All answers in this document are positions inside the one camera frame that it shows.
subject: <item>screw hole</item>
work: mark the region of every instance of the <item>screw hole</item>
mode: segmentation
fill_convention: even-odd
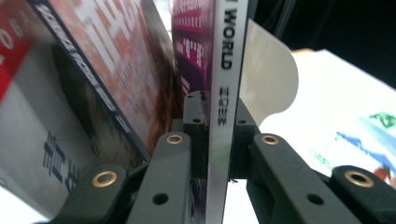
[[[308,196],[306,197],[308,199],[309,202],[314,203],[316,205],[322,205],[324,204],[323,199],[320,198],[318,195],[316,194],[308,194]]]
[[[170,135],[166,138],[166,142],[169,144],[179,144],[183,141],[183,137],[178,134]]]
[[[157,204],[157,205],[163,205],[165,203],[167,203],[169,200],[168,195],[166,195],[165,193],[159,193],[154,195],[154,197],[152,198],[152,201]]]
[[[360,187],[371,188],[374,185],[374,181],[361,172],[347,171],[345,176],[347,180]]]
[[[360,181],[360,182],[363,182],[363,183],[366,183],[366,182],[367,182],[367,179],[364,178],[364,176],[362,176],[362,175],[356,175],[356,174],[354,174],[354,175],[351,175],[351,177],[352,177],[354,180],[356,180],[356,181]]]
[[[262,141],[268,145],[276,145],[279,143],[279,140],[277,138],[271,136],[271,135],[265,135],[262,137]]]
[[[97,188],[104,188],[112,185],[117,180],[117,173],[114,171],[103,171],[92,179],[92,184]]]

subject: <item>book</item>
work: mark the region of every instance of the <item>book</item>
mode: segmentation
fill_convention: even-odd
[[[248,22],[248,1],[172,1],[184,94],[201,91],[208,130],[205,222],[221,223]]]
[[[181,116],[170,39],[152,1],[29,1],[148,161]]]
[[[51,218],[100,162],[62,91],[54,39],[26,1],[0,11],[0,188]]]

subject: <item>book cover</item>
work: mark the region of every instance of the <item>book cover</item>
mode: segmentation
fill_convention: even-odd
[[[158,137],[177,114],[170,105],[179,106],[170,39],[152,1],[30,4],[143,159],[149,160]]]
[[[177,72],[181,80],[182,95],[199,91],[205,115],[206,134],[209,124],[210,91],[213,61],[214,1],[172,0],[171,26]],[[192,223],[205,222],[207,188],[207,145],[199,148],[203,153],[203,176],[192,180]]]
[[[51,53],[67,103],[90,138],[91,150],[97,160],[128,171],[143,164],[144,160],[134,145],[61,47],[52,45]]]

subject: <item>magazine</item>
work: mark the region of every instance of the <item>magazine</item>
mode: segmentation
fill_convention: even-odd
[[[148,161],[181,116],[172,45],[152,1],[29,2]]]
[[[172,1],[172,39],[184,94],[201,91],[207,149],[205,222],[222,221],[248,1]]]
[[[326,49],[295,53],[295,102],[262,122],[314,170],[353,165],[396,188],[396,91]]]

